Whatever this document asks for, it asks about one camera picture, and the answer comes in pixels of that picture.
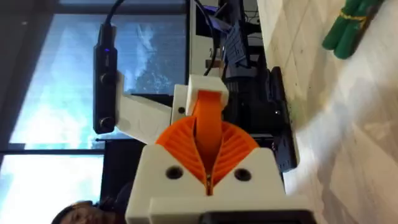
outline wooden floor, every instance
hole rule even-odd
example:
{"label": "wooden floor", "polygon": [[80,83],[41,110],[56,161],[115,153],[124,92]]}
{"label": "wooden floor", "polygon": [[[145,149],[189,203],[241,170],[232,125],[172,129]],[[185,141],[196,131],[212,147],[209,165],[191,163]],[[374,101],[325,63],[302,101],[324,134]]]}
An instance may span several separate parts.
{"label": "wooden floor", "polygon": [[319,223],[398,223],[398,1],[386,0],[358,50],[321,42],[344,0],[258,0],[269,67],[280,66],[298,168]]}

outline orange plastic part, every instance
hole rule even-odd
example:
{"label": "orange plastic part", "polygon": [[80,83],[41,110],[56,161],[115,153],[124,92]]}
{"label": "orange plastic part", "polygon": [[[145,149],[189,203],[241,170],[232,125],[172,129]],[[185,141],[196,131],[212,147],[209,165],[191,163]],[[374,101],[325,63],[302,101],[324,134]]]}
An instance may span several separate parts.
{"label": "orange plastic part", "polygon": [[220,93],[199,91],[193,115],[176,121],[156,141],[205,185],[208,195],[259,147],[241,128],[221,120],[220,97]]}

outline green object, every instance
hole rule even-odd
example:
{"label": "green object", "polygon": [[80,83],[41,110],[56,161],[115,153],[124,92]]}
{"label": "green object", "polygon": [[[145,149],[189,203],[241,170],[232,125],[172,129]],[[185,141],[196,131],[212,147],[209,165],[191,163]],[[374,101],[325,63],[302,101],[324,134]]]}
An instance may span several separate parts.
{"label": "green object", "polygon": [[322,46],[327,50],[334,50],[336,57],[340,59],[352,56],[364,31],[369,12],[380,2],[380,0],[347,0]]}
{"label": "green object", "polygon": [[[361,2],[362,0],[347,0],[345,7],[342,9],[343,13],[346,15],[352,15]],[[336,22],[333,24],[333,27],[331,27],[328,35],[325,37],[322,46],[327,50],[335,49],[341,37],[343,36],[348,23],[349,20],[344,19],[341,16],[337,17]]]}

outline yellow rubber band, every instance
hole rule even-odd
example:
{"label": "yellow rubber band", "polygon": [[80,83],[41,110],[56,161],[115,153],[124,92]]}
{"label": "yellow rubber band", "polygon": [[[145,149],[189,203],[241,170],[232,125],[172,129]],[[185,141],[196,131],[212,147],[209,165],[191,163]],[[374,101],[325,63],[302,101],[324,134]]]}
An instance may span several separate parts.
{"label": "yellow rubber band", "polygon": [[343,12],[343,10],[340,11],[340,16],[344,19],[348,19],[348,20],[354,20],[354,21],[365,21],[366,20],[366,16],[350,16],[347,15]]}

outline screw hole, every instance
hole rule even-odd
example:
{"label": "screw hole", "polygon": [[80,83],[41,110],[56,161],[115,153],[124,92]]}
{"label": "screw hole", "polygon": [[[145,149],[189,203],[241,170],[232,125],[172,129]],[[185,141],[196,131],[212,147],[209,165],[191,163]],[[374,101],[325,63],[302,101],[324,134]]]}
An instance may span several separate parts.
{"label": "screw hole", "polygon": [[251,179],[251,173],[247,169],[236,169],[234,175],[240,181],[249,181]]}
{"label": "screw hole", "polygon": [[183,108],[183,107],[178,108],[178,112],[180,114],[184,114],[185,113],[185,108]]}
{"label": "screw hole", "polygon": [[166,176],[169,179],[177,180],[182,177],[183,171],[179,166],[172,166],[166,170]]}

